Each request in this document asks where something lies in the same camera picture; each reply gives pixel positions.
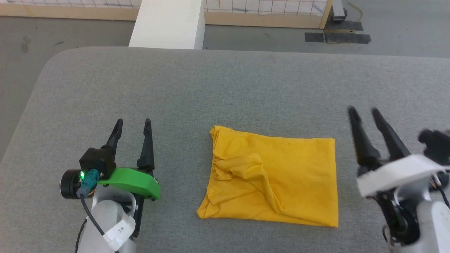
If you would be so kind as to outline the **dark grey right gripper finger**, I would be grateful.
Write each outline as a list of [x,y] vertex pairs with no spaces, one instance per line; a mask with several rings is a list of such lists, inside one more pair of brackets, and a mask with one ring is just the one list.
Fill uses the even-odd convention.
[[365,168],[381,167],[380,153],[371,144],[359,113],[353,106],[347,109],[357,163]]
[[377,108],[372,108],[371,113],[375,125],[382,134],[387,150],[389,153],[388,160],[390,162],[400,160],[407,157],[411,152],[407,149],[403,141],[399,138],[398,134],[394,131],[391,125],[381,115],[381,112]]

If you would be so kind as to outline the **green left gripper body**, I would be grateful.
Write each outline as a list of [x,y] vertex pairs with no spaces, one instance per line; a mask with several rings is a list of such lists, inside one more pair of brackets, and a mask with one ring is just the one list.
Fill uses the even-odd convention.
[[152,175],[134,168],[116,168],[108,179],[100,179],[97,184],[113,186],[150,200],[159,200],[162,192]]

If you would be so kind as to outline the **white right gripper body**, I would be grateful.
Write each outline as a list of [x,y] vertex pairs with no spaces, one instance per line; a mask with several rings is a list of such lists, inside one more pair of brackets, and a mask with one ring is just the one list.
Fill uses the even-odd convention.
[[394,190],[396,200],[429,200],[432,176],[449,169],[422,154],[411,154],[370,171],[356,179],[362,197]]

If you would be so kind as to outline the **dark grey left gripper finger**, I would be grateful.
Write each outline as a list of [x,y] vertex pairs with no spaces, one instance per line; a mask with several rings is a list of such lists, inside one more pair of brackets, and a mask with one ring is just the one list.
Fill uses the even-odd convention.
[[119,120],[117,120],[106,144],[103,145],[102,148],[108,148],[111,149],[113,152],[116,152],[118,141],[122,136],[122,128],[123,128],[123,119],[120,118]]
[[145,120],[143,134],[143,146],[136,165],[138,169],[144,173],[153,173],[153,170],[155,169],[155,162],[153,152],[152,122],[149,118]]

